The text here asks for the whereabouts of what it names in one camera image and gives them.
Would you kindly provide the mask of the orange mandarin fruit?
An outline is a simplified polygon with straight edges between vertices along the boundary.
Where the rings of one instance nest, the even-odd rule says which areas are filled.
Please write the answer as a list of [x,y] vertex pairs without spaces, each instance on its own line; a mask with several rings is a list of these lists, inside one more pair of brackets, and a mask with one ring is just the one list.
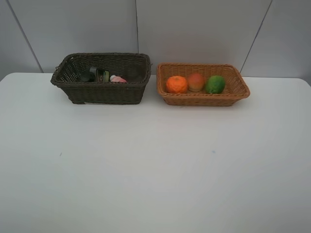
[[166,90],[171,94],[185,94],[188,89],[187,79],[183,76],[171,76],[166,81]]

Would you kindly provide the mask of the light brown wicker basket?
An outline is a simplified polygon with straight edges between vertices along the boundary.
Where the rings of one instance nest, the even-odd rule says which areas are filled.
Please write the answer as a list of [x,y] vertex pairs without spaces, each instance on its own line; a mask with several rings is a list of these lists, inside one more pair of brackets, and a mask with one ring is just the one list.
[[[225,88],[221,94],[188,91],[185,94],[171,94],[166,90],[166,81],[171,76],[188,77],[200,73],[205,80],[212,75],[224,77]],[[157,66],[156,85],[159,95],[168,105],[176,106],[231,106],[250,96],[250,90],[239,71],[228,64],[160,63]]]

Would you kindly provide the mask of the dark green pump bottle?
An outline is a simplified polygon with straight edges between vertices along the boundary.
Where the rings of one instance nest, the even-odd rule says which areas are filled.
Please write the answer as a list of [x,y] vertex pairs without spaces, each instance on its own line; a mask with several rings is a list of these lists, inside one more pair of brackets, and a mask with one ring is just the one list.
[[87,67],[80,75],[80,81],[89,83],[106,83],[110,81],[109,72],[97,67]]

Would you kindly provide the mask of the pink lotion bottle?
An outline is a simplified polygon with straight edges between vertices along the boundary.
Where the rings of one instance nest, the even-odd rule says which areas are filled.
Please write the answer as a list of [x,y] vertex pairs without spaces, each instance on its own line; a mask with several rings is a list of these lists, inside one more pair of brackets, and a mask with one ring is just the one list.
[[111,82],[114,82],[114,83],[126,83],[127,82],[127,80],[123,79],[120,76],[116,76],[116,75],[111,75],[109,80]]

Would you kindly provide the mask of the dark brown wicker basket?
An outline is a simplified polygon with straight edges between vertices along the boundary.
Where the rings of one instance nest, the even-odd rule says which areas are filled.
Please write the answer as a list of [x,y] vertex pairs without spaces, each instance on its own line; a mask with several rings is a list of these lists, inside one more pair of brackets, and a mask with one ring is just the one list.
[[[137,83],[81,82],[80,75],[87,67],[102,68],[109,75],[125,79],[124,70],[129,65],[139,65],[143,80]],[[56,67],[51,83],[62,89],[74,104],[139,104],[151,76],[151,61],[143,53],[73,53]]]

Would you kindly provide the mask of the red yellow peach fruit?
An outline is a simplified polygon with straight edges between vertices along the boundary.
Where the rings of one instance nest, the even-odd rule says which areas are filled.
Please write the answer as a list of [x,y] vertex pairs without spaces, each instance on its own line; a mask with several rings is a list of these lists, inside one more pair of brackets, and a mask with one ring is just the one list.
[[193,73],[188,76],[188,90],[191,92],[200,92],[205,85],[204,77],[199,73]]

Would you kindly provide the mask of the translucent purple plastic cup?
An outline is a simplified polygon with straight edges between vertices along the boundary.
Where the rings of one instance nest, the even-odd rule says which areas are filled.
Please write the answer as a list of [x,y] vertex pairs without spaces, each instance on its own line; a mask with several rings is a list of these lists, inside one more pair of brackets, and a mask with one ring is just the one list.
[[137,83],[143,80],[144,74],[141,66],[129,65],[124,70],[125,79],[130,83]]

